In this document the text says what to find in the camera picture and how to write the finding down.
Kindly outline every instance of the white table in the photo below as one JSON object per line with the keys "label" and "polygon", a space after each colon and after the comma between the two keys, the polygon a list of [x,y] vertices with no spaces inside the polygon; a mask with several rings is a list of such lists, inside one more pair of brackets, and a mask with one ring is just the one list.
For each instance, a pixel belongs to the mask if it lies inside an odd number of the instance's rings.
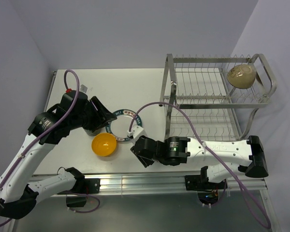
{"label": "white table", "polygon": [[[51,88],[47,108],[60,102],[65,92],[63,74],[58,70]],[[97,96],[111,112],[118,109],[137,111],[149,102],[159,101],[163,69],[92,69],[75,70],[80,84],[85,85],[89,98]],[[68,74],[68,85],[75,88],[75,79]],[[147,135],[155,140],[162,140],[165,132],[164,107],[150,106],[140,113]],[[55,174],[60,166],[75,167],[85,174],[123,174],[195,171],[204,165],[199,163],[182,164],[176,167],[154,163],[144,168],[132,154],[131,143],[118,143],[115,153],[110,157],[99,157],[91,150],[93,137],[83,129],[71,131],[42,161],[34,174]]]}

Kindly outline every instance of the wire rack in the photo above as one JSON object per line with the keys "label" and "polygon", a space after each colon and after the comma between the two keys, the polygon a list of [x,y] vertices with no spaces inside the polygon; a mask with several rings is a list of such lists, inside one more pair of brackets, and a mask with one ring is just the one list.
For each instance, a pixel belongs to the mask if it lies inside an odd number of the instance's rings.
{"label": "wire rack", "polygon": [[[256,81],[249,89],[238,89],[228,83],[226,76],[231,68],[239,64],[254,65],[258,58],[270,80],[269,91],[260,79],[260,69],[257,69]],[[275,89],[276,79],[262,54],[228,58],[173,58],[172,54],[168,54],[160,100],[183,109],[202,139],[236,141],[248,134],[256,111],[269,103]],[[243,133],[236,119],[235,108],[252,109]],[[169,136],[194,137],[186,119],[167,106],[165,138]]]}
{"label": "wire rack", "polygon": [[[239,138],[235,120],[227,109],[183,110],[202,140],[236,141]],[[187,120],[174,111],[171,116],[170,136],[195,137]]]}

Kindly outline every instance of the gray wall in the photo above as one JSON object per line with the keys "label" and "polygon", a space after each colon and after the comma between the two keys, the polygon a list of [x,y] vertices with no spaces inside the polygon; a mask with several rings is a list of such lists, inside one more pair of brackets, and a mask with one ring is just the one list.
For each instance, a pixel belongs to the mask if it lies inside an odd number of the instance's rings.
{"label": "gray wall", "polygon": [[16,11],[8,0],[0,0],[0,174],[43,109],[50,76]]}
{"label": "gray wall", "polygon": [[163,67],[229,55],[257,0],[10,0],[56,69]]}
{"label": "gray wall", "polygon": [[278,80],[272,104],[259,110],[250,134],[263,142],[271,200],[290,232],[290,0],[259,0],[233,53],[264,53]]}

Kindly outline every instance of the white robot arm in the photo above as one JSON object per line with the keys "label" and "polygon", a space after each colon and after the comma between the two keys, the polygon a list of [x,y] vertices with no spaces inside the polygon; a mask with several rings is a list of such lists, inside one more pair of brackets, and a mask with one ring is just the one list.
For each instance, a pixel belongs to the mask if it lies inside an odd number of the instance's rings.
{"label": "white robot arm", "polygon": [[[68,136],[71,130],[82,127],[85,131],[93,132],[116,119],[98,98],[92,97],[88,100],[87,95],[82,92],[77,95],[73,110],[68,111],[75,96],[76,91],[68,89],[59,104],[37,115],[29,127],[29,133],[19,152],[0,176],[0,216],[20,219],[36,204],[54,194],[66,190],[80,193],[85,188],[85,177],[75,168],[68,168],[63,173],[43,181],[28,183],[45,156],[62,138]],[[57,123],[66,112],[69,112],[69,115],[56,128],[41,137],[33,146],[29,146],[44,131]]]}
{"label": "white robot arm", "polygon": [[[128,131],[134,146],[131,151],[147,167],[158,161],[164,165],[176,166],[189,161],[212,163],[216,158],[205,147],[213,150],[236,175],[253,178],[268,176],[262,144],[257,136],[237,142],[203,141],[195,138],[170,137],[164,142],[147,137],[145,130],[135,125]],[[201,169],[198,189],[206,189],[208,184],[221,183],[231,174],[222,164],[205,166]]]}

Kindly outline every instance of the orange bowl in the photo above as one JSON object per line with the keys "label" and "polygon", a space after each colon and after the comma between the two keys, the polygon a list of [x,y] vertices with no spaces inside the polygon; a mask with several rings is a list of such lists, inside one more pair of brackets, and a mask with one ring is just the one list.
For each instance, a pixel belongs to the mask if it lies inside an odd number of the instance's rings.
{"label": "orange bowl", "polygon": [[116,138],[109,133],[98,134],[91,143],[92,151],[98,156],[111,155],[117,146]]}

